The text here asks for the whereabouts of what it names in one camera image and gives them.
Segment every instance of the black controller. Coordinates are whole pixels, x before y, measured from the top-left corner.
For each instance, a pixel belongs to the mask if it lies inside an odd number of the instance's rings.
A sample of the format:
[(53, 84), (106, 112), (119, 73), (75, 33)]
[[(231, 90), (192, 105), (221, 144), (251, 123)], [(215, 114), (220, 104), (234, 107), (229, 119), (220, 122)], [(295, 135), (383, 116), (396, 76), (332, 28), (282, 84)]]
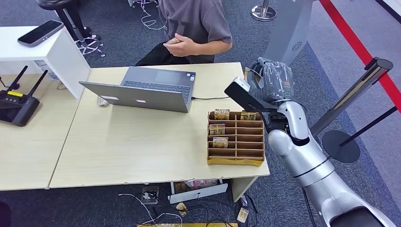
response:
[(28, 67), (25, 66), (7, 90), (0, 91), (0, 121), (16, 126), (25, 126), (39, 106), (39, 100), (33, 97), (39, 84), (42, 82), (47, 70), (36, 82), (28, 95), (12, 91)]

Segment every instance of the laptop keyboard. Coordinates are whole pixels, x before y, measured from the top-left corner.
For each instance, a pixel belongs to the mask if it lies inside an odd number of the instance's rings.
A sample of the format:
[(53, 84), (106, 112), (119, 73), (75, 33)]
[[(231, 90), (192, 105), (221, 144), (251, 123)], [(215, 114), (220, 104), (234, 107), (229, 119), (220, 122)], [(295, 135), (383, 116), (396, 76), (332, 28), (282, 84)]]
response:
[(136, 81), (124, 81), (123, 86), (127, 87), (141, 87), (141, 88), (149, 88), (155, 90), (162, 90), (162, 91), (177, 91), (181, 92), (184, 96), (185, 103), (188, 102), (189, 91), (191, 87), (188, 86), (177, 86), (177, 85), (167, 85), (167, 84), (154, 84), (154, 83), (143, 83), (143, 82), (136, 82)]

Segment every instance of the wooden compartment box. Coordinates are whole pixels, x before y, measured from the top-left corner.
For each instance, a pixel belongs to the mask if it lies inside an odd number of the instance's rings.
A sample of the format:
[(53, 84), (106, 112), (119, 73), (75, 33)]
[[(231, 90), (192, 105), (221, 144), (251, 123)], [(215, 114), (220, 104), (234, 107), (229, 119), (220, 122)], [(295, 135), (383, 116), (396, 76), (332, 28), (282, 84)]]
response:
[[(225, 124), (224, 135), (210, 135), (211, 124)], [(228, 137), (227, 148), (213, 148), (214, 137)], [(259, 114), (255, 121), (241, 121), (241, 112), (230, 112), (229, 120), (208, 115), (208, 165), (261, 166), (264, 162), (264, 125)]]

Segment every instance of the black smartphone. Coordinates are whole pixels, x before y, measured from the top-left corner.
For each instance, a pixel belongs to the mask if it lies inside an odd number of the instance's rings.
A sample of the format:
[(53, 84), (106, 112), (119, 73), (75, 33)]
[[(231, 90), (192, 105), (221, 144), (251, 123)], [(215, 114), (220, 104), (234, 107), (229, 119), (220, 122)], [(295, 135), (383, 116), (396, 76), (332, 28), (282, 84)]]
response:
[(45, 41), (50, 36), (58, 32), (63, 26), (64, 24), (60, 21), (49, 20), (46, 23), (35, 28), (34, 30), (18, 38), (18, 42), (28, 47), (37, 46), (41, 42)]

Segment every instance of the laptop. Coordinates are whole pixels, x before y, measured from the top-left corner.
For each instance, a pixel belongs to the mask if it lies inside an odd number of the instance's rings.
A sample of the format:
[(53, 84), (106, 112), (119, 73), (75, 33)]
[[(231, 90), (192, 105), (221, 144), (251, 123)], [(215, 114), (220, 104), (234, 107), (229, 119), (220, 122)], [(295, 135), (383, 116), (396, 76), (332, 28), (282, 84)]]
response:
[(120, 85), (79, 83), (113, 105), (188, 113), (195, 73), (129, 67)]

